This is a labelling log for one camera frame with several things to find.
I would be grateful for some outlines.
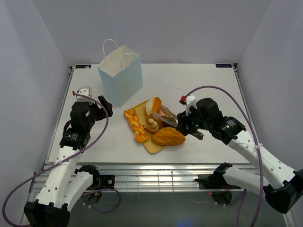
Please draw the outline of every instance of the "bread roll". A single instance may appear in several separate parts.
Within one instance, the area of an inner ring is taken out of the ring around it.
[[[174,146],[184,143],[185,136],[174,128],[163,128],[152,135],[151,141],[161,146]]]
[[[150,98],[145,103],[145,112],[146,116],[151,114],[153,111],[156,111],[160,114],[161,112],[162,101],[159,97]]]

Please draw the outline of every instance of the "metal frame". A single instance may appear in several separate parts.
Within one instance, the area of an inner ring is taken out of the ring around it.
[[[249,109],[244,98],[243,90],[240,84],[240,79],[237,73],[237,69],[232,65],[234,73],[240,88],[242,99],[248,114],[248,118],[251,120]],[[72,74],[75,67],[71,67],[70,77],[68,84],[64,93],[62,100],[59,116],[57,119],[56,127],[53,133],[51,145],[46,155],[45,165],[43,169],[48,168],[51,164],[48,162],[48,158],[53,146],[53,140],[57,127],[59,124],[62,109],[65,103],[67,92],[71,83]],[[106,165],[95,165],[99,168],[100,174],[102,175],[115,175],[115,188],[120,192],[209,192],[210,190],[201,190],[198,187],[198,183],[194,182],[198,175],[203,174],[205,177],[213,173],[213,171],[218,167],[218,164],[207,164],[207,165],[146,165],[146,164],[135,164],[135,165],[124,165],[124,164],[106,164]],[[259,174],[258,170],[251,164],[236,164],[235,167],[251,172],[254,174]],[[42,189],[44,183],[46,182],[49,173],[45,173],[40,177],[37,177],[31,184],[29,192],[29,201],[33,201],[37,196],[39,191]],[[75,174],[70,178],[70,182],[74,179]],[[291,212],[283,215],[286,226],[294,227],[294,219]],[[22,218],[22,224],[28,224],[25,216]]]

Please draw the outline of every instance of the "croissant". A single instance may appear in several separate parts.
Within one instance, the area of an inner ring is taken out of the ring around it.
[[[149,133],[156,133],[159,130],[159,125],[154,119],[148,119],[147,124],[145,124],[144,129]]]
[[[143,125],[140,124],[139,118],[136,114],[136,110],[129,109],[124,111],[124,116],[128,120],[128,123],[131,125],[131,128],[134,130],[134,138],[137,142],[143,143],[149,139],[149,136],[144,131]]]

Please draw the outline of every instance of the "white cable clip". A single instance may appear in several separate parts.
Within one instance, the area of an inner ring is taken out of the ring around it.
[[[257,150],[258,148],[261,148],[263,146],[263,143],[259,143],[259,145],[255,145],[255,150]]]
[[[195,109],[197,109],[196,97],[194,97],[193,95],[189,95],[186,98],[185,98],[185,96],[182,96],[181,102],[183,102],[184,105],[186,105],[186,108],[185,108],[186,116],[188,116],[191,113],[190,107],[193,106]]]

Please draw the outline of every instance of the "zip tie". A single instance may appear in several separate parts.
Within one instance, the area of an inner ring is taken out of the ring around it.
[[[260,143],[258,145],[255,145],[255,150],[257,150],[258,148],[261,148],[263,146],[263,143]]]

